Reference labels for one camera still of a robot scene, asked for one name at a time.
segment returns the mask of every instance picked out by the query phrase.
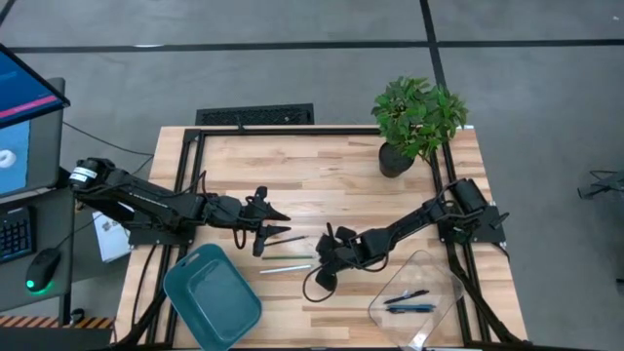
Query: white pen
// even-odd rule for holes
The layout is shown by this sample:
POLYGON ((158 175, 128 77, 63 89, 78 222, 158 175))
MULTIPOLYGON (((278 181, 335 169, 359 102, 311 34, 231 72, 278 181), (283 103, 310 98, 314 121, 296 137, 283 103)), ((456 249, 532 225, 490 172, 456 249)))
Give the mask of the white pen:
POLYGON ((260 274, 288 272, 288 271, 292 271, 292 270, 310 269, 310 268, 312 268, 312 264, 303 264, 303 265, 300 265, 300 266, 293 266, 293 267, 267 269, 267 270, 260 271, 260 274))

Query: black plant pot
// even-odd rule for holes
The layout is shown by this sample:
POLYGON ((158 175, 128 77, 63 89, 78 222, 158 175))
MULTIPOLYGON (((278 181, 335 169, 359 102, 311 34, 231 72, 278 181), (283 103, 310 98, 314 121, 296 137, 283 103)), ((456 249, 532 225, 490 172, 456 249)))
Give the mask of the black plant pot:
POLYGON ((379 148, 379 170, 384 176, 397 177, 413 165, 413 159, 403 156, 387 142, 379 148))

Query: computer monitor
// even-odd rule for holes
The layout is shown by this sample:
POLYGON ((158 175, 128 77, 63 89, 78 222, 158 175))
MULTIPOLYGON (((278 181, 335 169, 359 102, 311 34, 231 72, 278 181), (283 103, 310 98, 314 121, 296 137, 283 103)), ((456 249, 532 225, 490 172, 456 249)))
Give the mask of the computer monitor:
POLYGON ((69 100, 0 44, 0 129, 69 106, 69 100))

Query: wooden table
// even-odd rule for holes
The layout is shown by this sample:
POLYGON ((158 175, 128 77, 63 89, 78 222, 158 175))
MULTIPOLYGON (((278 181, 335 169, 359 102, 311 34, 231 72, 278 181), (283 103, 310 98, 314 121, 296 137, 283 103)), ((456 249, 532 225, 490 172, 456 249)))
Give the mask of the wooden table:
MULTIPOLYGON (((150 181, 173 189, 184 130, 183 127, 161 130, 150 181)), ((241 200, 253 195, 259 185, 268 186, 268 200, 275 209, 292 218, 291 222, 285 223, 292 227, 292 231, 278 238, 309 236, 305 241, 266 248, 265 254, 312 254, 319 236, 326 231, 327 221, 334 227, 343 225, 358 232, 385 227, 435 196, 431 168, 422 161, 417 160, 398 178, 381 175, 377 152, 382 142, 378 136, 210 136, 206 140, 202 170, 208 172, 206 185, 209 191, 241 200)), ((184 187, 191 175, 194 145, 189 153, 184 187)), ((450 146, 457 177, 473 178, 491 200, 475 131, 458 132, 450 146)), ((441 173, 446 179, 444 159, 442 156, 439 159, 441 173)), ((316 261, 261 260, 252 256, 253 238, 239 251, 234 246, 230 230, 205 226, 198 228, 191 248, 206 243, 220 245, 262 300, 260 322, 237 344, 238 347, 394 346, 370 320, 367 312, 370 302, 415 251, 427 251, 438 259, 439 264, 448 266, 437 228, 429 226, 401 242, 391 252, 390 262, 382 272, 340 272, 335 295, 325 302, 311 303, 301 293, 301 282, 307 272, 273 275, 258 272, 269 267, 316 264, 316 261)), ((506 257, 489 244, 475 244, 473 248, 484 298, 511 332, 526 337, 506 257)), ((138 278, 149 250, 149 247, 140 247, 132 253, 115 323, 120 337, 130 329, 138 278)), ((158 248, 148 265, 137 317, 153 297, 161 252, 158 248)), ((313 296, 325 293, 314 282, 308 284, 308 289, 313 296)), ((467 305, 473 337, 479 339, 470 298, 467 298, 467 305)), ((164 340, 170 307, 167 300, 159 319, 157 341, 164 340)), ((461 344, 453 305, 430 335, 427 345, 461 344)), ((175 347, 197 347, 181 319, 177 320, 175 347)))

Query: teal plastic bin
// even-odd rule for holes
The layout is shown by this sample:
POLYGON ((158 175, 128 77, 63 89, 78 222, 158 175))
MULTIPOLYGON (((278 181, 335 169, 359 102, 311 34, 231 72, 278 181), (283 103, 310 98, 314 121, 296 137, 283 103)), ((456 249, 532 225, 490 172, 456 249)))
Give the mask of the teal plastic bin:
POLYGON ((165 292, 203 350, 227 350, 259 321, 262 304, 217 245, 207 244, 165 276, 165 292))

